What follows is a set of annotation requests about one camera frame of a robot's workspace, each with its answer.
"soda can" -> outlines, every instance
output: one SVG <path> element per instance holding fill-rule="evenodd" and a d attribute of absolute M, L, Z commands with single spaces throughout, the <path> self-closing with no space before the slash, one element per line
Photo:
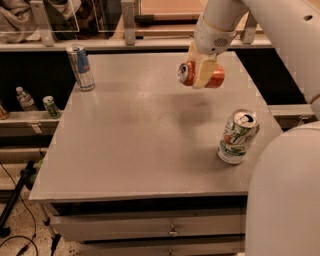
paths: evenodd
<path fill-rule="evenodd" d="M 220 158 L 230 164 L 239 164 L 250 148 L 260 129 L 257 115 L 246 109 L 239 109 L 228 118 L 218 146 Z"/>
<path fill-rule="evenodd" d="M 48 111 L 48 114 L 51 118 L 57 119 L 61 116 L 60 110 L 57 105 L 54 103 L 52 96 L 46 96 L 43 98 L 43 105 Z"/>
<path fill-rule="evenodd" d="M 182 63 L 178 69 L 179 82 L 186 86 L 193 86 L 196 80 L 196 62 L 188 61 Z M 218 65 L 216 70 L 213 71 L 211 78 L 205 85 L 205 88 L 219 88 L 224 81 L 223 67 Z"/>
<path fill-rule="evenodd" d="M 0 100 L 0 119 L 4 120 L 7 119 L 9 117 L 10 113 L 5 110 L 5 108 L 2 106 L 2 102 Z"/>
<path fill-rule="evenodd" d="M 66 51 L 80 90 L 92 90 L 95 84 L 84 47 L 82 45 L 71 45 L 66 47 Z"/>

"drawer front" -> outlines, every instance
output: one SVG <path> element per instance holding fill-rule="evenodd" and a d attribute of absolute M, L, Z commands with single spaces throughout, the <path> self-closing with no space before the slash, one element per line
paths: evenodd
<path fill-rule="evenodd" d="M 245 216 L 225 209 L 205 216 L 131 218 L 108 215 L 55 217 L 52 226 L 69 241 L 181 237 L 243 233 Z"/>
<path fill-rule="evenodd" d="M 81 245 L 80 252 L 84 256 L 196 256 L 196 255 L 221 255 L 236 254 L 244 251 L 243 237 L 222 239 L 191 239 L 175 241 L 169 244 L 160 242 L 138 242 L 135 244 L 90 244 Z"/>

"floor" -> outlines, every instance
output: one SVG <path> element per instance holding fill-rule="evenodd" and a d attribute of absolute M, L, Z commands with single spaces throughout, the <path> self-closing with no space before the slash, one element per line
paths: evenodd
<path fill-rule="evenodd" d="M 3 164 L 4 168 L 12 175 L 15 183 L 18 182 L 20 178 L 20 170 L 22 170 L 26 164 Z M 14 185 L 12 180 L 0 166 L 0 189 L 13 189 Z M 33 218 L 23 205 L 21 198 L 18 199 L 17 203 L 15 204 L 11 215 L 9 216 L 5 228 L 10 227 L 11 233 L 8 237 L 0 238 L 0 255 L 6 256 L 16 256 L 18 252 L 29 243 L 29 240 L 26 238 L 16 237 L 14 236 L 26 236 L 27 238 L 31 239 L 34 231 L 36 232 L 36 237 L 34 238 L 34 243 L 37 246 L 38 254 L 36 253 L 35 247 L 30 244 L 28 249 L 24 252 L 24 256 L 50 256 L 51 254 L 51 244 L 52 239 L 48 229 L 44 226 L 41 215 L 40 209 L 38 205 L 28 201 L 28 196 L 30 191 L 23 188 L 21 192 L 21 198 L 24 200 L 26 206 L 32 212 L 35 223 Z M 5 208 L 4 204 L 0 204 L 0 213 L 3 212 Z M 80 256 L 79 253 L 79 244 L 76 242 L 67 242 L 63 238 L 60 239 L 58 246 L 56 248 L 55 256 Z"/>

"table surface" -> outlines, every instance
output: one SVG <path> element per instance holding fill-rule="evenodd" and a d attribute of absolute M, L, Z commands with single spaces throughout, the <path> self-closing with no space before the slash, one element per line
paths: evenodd
<path fill-rule="evenodd" d="M 90 55 L 96 87 L 76 86 L 30 200 L 101 201 L 244 195 L 259 155 L 281 134 L 233 52 L 225 81 L 194 90 L 177 80 L 185 53 Z M 261 130 L 239 165 L 217 155 L 227 117 L 255 111 Z"/>

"water bottle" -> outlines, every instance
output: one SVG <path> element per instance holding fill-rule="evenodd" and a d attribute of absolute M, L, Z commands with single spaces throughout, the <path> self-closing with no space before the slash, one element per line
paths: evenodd
<path fill-rule="evenodd" d="M 33 98 L 31 97 L 30 93 L 26 90 L 23 90 L 22 87 L 17 87 L 17 99 L 20 102 L 21 107 L 24 111 L 37 111 L 38 108 L 34 103 Z"/>

